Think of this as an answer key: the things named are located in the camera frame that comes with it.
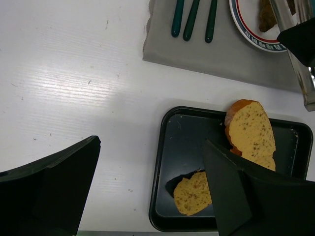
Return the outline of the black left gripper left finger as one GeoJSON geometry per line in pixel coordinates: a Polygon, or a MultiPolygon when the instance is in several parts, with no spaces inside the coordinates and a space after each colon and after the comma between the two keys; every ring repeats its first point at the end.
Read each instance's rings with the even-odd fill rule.
{"type": "Polygon", "coordinates": [[[100,153],[90,136],[52,155],[0,174],[2,236],[74,236],[100,153]]]}

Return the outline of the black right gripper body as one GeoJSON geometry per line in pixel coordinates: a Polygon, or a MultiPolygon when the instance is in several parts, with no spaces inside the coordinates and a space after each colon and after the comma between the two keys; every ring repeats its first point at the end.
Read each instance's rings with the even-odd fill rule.
{"type": "Polygon", "coordinates": [[[293,53],[304,66],[315,66],[314,19],[280,32],[277,40],[293,53]]]}

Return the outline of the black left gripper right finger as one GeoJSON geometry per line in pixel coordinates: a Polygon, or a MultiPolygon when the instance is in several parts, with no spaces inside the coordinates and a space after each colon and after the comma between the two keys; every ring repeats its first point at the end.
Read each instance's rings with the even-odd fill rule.
{"type": "Polygon", "coordinates": [[[221,236],[314,235],[314,182],[266,169],[210,140],[203,160],[221,236]]]}

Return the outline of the metal bread tongs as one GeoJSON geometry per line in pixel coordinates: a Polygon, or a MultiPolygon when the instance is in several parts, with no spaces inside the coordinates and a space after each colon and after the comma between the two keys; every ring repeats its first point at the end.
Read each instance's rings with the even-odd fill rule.
{"type": "MultiPolygon", "coordinates": [[[[296,26],[286,0],[270,0],[270,4],[280,32],[296,26]]],[[[304,66],[289,49],[287,53],[302,90],[304,106],[307,111],[312,112],[315,110],[315,71],[304,66]]]]}

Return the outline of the brown chocolate croissant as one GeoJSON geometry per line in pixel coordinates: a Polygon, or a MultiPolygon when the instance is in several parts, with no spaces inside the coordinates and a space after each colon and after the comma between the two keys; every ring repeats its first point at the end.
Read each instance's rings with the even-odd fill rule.
{"type": "Polygon", "coordinates": [[[258,28],[261,32],[267,32],[277,24],[273,9],[269,0],[260,0],[258,28]]]}

